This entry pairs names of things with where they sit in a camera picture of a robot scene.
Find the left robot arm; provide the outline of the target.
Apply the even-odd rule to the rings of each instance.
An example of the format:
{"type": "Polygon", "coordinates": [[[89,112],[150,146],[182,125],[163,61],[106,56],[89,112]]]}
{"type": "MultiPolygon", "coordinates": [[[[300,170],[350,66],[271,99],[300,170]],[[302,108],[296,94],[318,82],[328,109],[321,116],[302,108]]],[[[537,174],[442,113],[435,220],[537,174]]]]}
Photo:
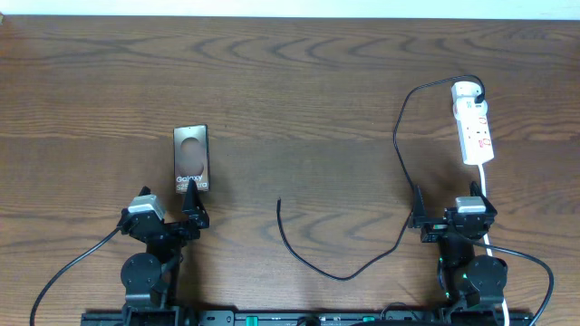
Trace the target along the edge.
{"type": "Polygon", "coordinates": [[[209,216],[194,181],[188,183],[182,213],[185,220],[167,223],[163,206],[148,187],[122,210],[120,232],[146,245],[145,252],[131,256],[121,268],[124,325],[198,323],[197,314],[176,300],[182,248],[209,227],[209,216]]]}

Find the white USB charger plug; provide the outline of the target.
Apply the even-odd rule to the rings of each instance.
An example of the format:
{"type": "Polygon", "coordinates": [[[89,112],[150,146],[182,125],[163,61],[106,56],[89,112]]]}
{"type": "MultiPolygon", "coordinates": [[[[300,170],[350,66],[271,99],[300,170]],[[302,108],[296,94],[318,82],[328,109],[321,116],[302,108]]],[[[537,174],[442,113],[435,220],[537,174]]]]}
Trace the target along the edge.
{"type": "Polygon", "coordinates": [[[462,97],[474,98],[476,103],[485,100],[485,88],[472,81],[458,81],[451,87],[453,101],[462,97]]]}

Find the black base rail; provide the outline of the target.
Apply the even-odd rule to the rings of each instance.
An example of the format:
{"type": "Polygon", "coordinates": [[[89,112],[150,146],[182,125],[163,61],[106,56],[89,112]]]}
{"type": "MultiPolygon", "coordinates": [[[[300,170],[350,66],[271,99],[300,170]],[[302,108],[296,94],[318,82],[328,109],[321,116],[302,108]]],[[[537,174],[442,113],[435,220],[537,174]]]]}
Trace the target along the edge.
{"type": "Polygon", "coordinates": [[[441,325],[442,314],[395,307],[386,312],[86,312],[82,326],[189,325],[189,326],[295,326],[295,325],[441,325]]]}

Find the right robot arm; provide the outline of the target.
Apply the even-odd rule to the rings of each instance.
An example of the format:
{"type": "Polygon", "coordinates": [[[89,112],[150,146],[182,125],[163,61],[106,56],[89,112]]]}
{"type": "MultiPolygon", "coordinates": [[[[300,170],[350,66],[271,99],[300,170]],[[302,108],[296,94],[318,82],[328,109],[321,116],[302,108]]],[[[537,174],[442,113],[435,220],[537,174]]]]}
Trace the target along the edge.
{"type": "Polygon", "coordinates": [[[474,249],[488,234],[497,210],[476,182],[469,190],[470,195],[458,197],[456,205],[446,208],[442,217],[429,217],[420,188],[413,189],[408,227],[420,229],[423,243],[438,245],[438,282],[449,302],[438,308],[437,315],[445,323],[476,324],[492,317],[495,307],[505,299],[507,263],[487,254],[477,255],[474,249]]]}

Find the white power strip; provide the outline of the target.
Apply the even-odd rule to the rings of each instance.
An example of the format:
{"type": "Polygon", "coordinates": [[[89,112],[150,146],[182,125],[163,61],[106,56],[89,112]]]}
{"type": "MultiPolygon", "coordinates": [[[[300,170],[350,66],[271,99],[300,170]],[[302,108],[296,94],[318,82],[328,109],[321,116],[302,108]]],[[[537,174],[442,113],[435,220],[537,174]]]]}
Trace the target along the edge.
{"type": "Polygon", "coordinates": [[[494,158],[487,112],[485,101],[476,103],[471,97],[459,97],[453,104],[462,160],[466,165],[483,165],[494,158]]]}

